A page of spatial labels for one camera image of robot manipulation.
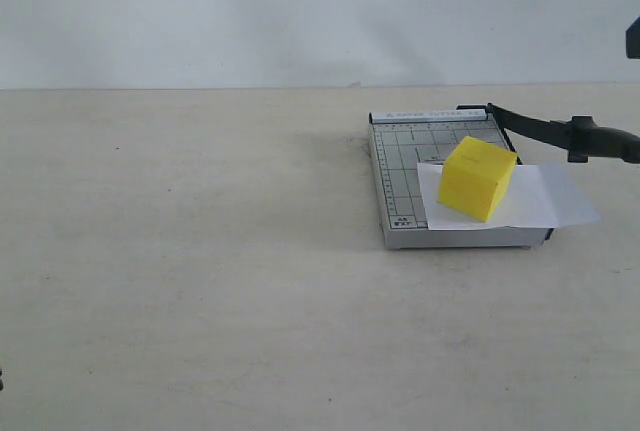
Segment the yellow cube block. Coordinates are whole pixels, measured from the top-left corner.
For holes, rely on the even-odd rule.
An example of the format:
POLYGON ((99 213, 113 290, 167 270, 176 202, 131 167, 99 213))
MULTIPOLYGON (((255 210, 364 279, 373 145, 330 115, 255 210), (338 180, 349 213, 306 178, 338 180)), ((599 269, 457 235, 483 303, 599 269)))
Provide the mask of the yellow cube block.
POLYGON ((438 202, 487 222, 507 193, 518 155, 466 136, 442 166, 438 202))

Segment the white paper sheet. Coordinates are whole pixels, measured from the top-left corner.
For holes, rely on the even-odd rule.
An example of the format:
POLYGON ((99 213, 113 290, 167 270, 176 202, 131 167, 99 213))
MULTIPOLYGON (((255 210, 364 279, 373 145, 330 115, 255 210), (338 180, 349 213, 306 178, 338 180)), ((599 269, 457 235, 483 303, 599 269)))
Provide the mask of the white paper sheet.
POLYGON ((596 222, 600 215, 559 164, 518 165, 491 218, 480 221, 437 201, 442 167, 420 163, 417 175, 431 230, 556 229, 596 222))

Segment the black cutter blade arm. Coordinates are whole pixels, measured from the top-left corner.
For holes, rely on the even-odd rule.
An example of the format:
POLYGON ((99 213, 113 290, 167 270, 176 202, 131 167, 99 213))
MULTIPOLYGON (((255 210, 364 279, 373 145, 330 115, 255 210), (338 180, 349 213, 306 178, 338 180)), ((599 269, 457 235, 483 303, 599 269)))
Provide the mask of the black cutter blade arm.
POLYGON ((639 163, 639 137, 630 132, 602 127, 591 116, 573 116, 569 121, 543 121, 486 105, 501 127, 526 138, 567 151, 567 161, 587 163, 591 157, 639 163))

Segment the grey paper cutter base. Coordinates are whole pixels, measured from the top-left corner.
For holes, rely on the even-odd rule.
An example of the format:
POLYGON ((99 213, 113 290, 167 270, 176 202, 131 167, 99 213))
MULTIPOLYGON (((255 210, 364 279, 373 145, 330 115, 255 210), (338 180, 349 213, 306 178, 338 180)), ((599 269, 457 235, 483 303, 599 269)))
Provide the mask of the grey paper cutter base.
POLYGON ((387 248, 530 248, 551 237, 551 228, 434 230, 428 223, 419 189, 418 164, 442 164, 467 135, 514 149, 506 132, 483 105, 431 112, 373 112, 368 130, 387 248))

